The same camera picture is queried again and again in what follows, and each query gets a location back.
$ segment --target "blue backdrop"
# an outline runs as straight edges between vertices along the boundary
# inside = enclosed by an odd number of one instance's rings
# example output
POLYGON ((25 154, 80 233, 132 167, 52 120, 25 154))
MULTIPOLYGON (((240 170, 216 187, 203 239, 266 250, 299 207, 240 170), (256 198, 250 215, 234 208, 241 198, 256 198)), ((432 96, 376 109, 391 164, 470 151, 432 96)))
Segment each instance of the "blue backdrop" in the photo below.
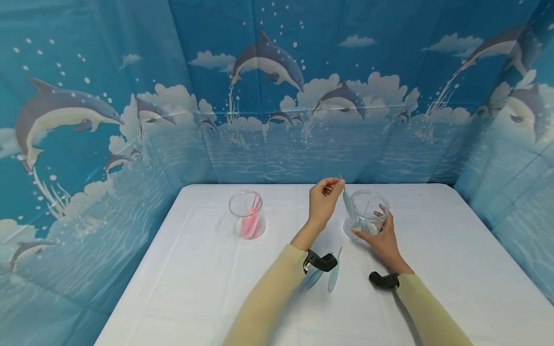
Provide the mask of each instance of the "blue backdrop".
POLYGON ((455 184, 554 301, 553 29, 547 0, 4 0, 0 344, 93 344, 191 183, 455 184))

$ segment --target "transparent cup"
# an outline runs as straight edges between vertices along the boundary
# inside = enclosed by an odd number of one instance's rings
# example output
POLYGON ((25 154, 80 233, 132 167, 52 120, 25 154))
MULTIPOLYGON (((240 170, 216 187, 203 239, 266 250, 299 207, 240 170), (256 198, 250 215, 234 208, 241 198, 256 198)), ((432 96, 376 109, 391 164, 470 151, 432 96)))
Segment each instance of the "transparent cup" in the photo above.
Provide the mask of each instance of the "transparent cup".
POLYGON ((256 191, 235 193, 229 200, 229 211, 235 217, 234 228, 241 238, 256 239, 265 231, 263 200, 256 191))
POLYGON ((346 218, 342 228, 353 241, 364 242, 352 233, 352 229, 358 228, 368 234, 377 235, 388 216, 390 206, 383 196, 370 190, 354 192, 350 199, 353 205, 353 215, 346 218), (374 211, 378 211, 383 215, 377 216, 374 211))

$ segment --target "white tablecloth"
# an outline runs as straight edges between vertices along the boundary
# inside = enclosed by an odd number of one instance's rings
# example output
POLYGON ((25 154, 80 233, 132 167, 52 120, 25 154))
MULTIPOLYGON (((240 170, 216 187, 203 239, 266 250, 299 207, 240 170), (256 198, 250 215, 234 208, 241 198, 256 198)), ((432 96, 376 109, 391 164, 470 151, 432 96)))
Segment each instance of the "white tablecloth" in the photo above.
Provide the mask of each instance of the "white tablecloth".
MULTIPOLYGON (((175 200, 108 320, 97 346, 221 345, 259 277, 308 215, 311 185, 190 185, 175 200), (264 200, 266 232, 239 239, 229 222, 233 193, 264 200)), ((439 184, 347 185, 372 189, 391 204, 399 248, 475 345, 554 345, 554 307, 527 278, 456 191, 439 184)), ((376 290, 371 271, 386 268, 342 231, 341 199, 313 249, 338 251, 340 274, 296 294, 273 345, 418 343, 401 303, 376 290)))

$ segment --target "black wrist strap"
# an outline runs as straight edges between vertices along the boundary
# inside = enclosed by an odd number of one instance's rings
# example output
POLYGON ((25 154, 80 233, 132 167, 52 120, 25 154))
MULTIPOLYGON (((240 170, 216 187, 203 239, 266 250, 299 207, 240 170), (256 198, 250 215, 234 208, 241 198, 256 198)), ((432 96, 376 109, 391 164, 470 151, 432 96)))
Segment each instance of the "black wrist strap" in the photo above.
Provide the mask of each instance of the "black wrist strap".
POLYGON ((337 266, 338 262, 333 254, 327 254, 321 258, 312 250, 308 250, 308 256, 306 257, 304 263, 310 263, 319 270, 330 272, 337 266))
POLYGON ((378 272, 374 271, 370 274, 370 281, 378 288, 384 290, 392 290, 400 287, 400 281, 397 274, 390 274, 387 276, 381 276, 378 272))

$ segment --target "beige sleeve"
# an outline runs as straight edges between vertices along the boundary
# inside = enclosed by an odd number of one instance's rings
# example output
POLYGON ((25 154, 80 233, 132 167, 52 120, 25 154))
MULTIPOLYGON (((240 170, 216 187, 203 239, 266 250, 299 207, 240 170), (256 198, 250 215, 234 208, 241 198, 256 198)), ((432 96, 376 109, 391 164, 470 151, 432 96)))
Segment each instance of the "beige sleeve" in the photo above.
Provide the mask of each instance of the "beige sleeve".
POLYGON ((396 290, 425 346, 472 346, 440 302, 417 275, 402 274, 396 290))
POLYGON ((306 251, 285 246, 244 301, 224 346, 266 345, 281 310, 305 277, 306 256, 306 251))

